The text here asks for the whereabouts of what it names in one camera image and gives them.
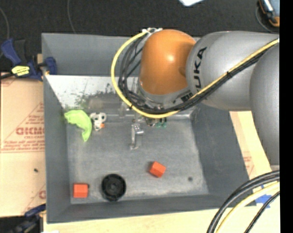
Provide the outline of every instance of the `black floor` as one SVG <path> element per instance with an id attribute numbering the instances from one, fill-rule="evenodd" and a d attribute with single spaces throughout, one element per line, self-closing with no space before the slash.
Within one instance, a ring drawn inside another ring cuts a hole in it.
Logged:
<path id="1" fill-rule="evenodd" d="M 202 36 L 230 30 L 268 32 L 256 19 L 257 1 L 205 0 L 185 7 L 178 0 L 71 0 L 69 8 L 77 33 L 130 36 L 142 28 L 162 27 Z M 26 39 L 28 55 L 40 53 L 42 32 L 72 32 L 67 0 L 0 0 L 0 8 L 9 22 L 9 36 Z M 7 33 L 0 11 L 0 45 Z M 0 58 L 0 70 L 9 69 L 10 62 Z M 22 220 L 0 219 L 0 233 Z"/>

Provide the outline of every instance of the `orange cube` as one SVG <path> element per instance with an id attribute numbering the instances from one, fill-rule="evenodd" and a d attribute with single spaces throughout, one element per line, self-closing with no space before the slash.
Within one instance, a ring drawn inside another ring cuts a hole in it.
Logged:
<path id="1" fill-rule="evenodd" d="M 158 162 L 153 162 L 149 172 L 157 177 L 161 177 L 165 173 L 166 167 Z"/>
<path id="2" fill-rule="evenodd" d="M 74 183 L 73 184 L 73 197 L 86 198 L 88 196 L 88 184 Z"/>

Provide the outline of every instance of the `green sponge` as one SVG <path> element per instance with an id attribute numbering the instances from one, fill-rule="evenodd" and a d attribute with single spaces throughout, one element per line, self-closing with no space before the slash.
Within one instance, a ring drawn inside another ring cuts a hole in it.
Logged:
<path id="1" fill-rule="evenodd" d="M 68 123 L 76 124 L 79 128 L 84 129 L 82 138 L 86 142 L 92 132 L 92 121 L 83 110 L 71 110 L 65 113 Z"/>

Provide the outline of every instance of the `cardboard sheet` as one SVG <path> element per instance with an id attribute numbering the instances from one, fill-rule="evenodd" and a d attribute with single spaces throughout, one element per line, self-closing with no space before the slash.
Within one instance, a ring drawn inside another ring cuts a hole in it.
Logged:
<path id="1" fill-rule="evenodd" d="M 11 77 L 0 84 L 0 217 L 45 203 L 43 83 Z"/>

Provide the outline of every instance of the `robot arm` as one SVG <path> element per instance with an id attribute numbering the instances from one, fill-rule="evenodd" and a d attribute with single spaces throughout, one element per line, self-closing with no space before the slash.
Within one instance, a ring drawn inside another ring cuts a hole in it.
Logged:
<path id="1" fill-rule="evenodd" d="M 200 101 L 222 110 L 251 110 L 270 164 L 279 165 L 278 39 L 235 31 L 211 33 L 196 42 L 176 30 L 155 32 L 142 47 L 138 91 L 126 90 L 125 75 L 120 92 L 130 107 L 151 118 Z M 124 58 L 130 63 L 130 54 Z"/>

